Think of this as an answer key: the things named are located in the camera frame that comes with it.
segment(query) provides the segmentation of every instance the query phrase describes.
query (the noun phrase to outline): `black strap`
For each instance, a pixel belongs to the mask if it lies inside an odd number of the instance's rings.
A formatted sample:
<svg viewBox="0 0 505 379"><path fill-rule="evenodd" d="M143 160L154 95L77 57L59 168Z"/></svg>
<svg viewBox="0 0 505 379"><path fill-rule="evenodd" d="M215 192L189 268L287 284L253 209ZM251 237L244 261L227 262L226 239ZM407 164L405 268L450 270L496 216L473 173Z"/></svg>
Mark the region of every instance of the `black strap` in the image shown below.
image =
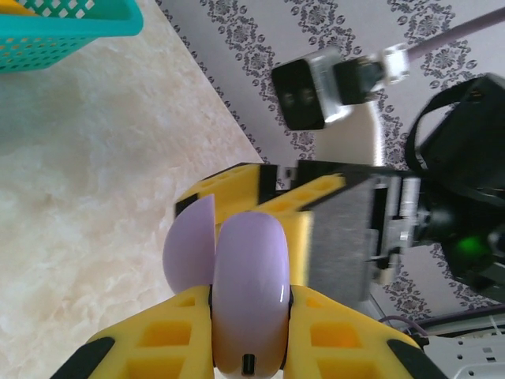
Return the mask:
<svg viewBox="0 0 505 379"><path fill-rule="evenodd" d="M447 105L451 105L454 103L458 103L461 98L465 95L465 93L473 86L475 83L475 79L470 79L469 81L464 81L463 83L459 83L453 87L443 90L442 92L435 95L428 105L424 108L424 110L417 116L415 123L410 130L409 136L407 137L405 143L405 161L409 169L415 172L419 176L432 176L431 173L428 173L422 166L419 160L417 159L416 154L416 137L417 137L417 129L419 127L419 121L428 113L439 109L441 107L446 107Z"/></svg>

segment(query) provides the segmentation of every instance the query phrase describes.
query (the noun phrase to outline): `teal plastic basket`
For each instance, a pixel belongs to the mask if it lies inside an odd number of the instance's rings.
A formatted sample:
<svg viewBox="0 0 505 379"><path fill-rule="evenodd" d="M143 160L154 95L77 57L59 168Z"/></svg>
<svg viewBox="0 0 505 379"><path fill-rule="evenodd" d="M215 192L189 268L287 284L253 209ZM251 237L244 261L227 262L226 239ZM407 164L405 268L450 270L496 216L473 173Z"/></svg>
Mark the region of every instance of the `teal plastic basket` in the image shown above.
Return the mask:
<svg viewBox="0 0 505 379"><path fill-rule="evenodd" d="M0 15L0 73L45 69L100 37L134 36L134 0L17 0L38 16Z"/></svg>

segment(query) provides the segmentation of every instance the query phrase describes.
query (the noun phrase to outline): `patterned wallpaper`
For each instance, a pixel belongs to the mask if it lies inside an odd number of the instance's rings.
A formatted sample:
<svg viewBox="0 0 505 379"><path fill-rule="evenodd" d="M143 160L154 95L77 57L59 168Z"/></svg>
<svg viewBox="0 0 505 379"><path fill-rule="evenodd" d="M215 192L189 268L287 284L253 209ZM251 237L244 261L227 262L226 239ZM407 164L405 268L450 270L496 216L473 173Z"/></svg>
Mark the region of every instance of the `patterned wallpaper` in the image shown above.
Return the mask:
<svg viewBox="0 0 505 379"><path fill-rule="evenodd" d="M265 162L291 166L314 154L311 133L284 127L271 85L275 65L335 45L344 58L413 45L503 6L502 0L156 0ZM387 163L405 168L407 131L441 89L481 73L505 76L505 27L477 33L415 62L403 84L377 95ZM428 121L426 135L436 124ZM423 319L492 304L451 279L439 246L405 254L399 278L374 287L386 313Z"/></svg>

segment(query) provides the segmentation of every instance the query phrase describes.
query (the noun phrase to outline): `damask wall pattern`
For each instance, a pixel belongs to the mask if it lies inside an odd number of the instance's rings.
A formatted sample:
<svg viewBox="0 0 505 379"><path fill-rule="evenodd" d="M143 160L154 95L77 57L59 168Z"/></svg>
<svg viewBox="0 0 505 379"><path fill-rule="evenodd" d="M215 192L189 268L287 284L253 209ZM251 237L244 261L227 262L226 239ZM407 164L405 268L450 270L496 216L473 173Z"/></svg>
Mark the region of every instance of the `damask wall pattern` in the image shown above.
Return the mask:
<svg viewBox="0 0 505 379"><path fill-rule="evenodd" d="M282 166L312 159L314 146L311 133L286 130L271 85L273 67L329 45L347 59L395 43L414 45L503 6L501 0L478 8L474 0L156 2L263 160ZM387 164L406 167L407 132L431 96L488 71L505 76L504 37L505 27L497 26L453 42L415 62L405 84L377 94ZM435 124L428 123L424 135ZM439 246L406 253L397 280L372 293L386 313L413 319L492 304L451 279Z"/></svg>

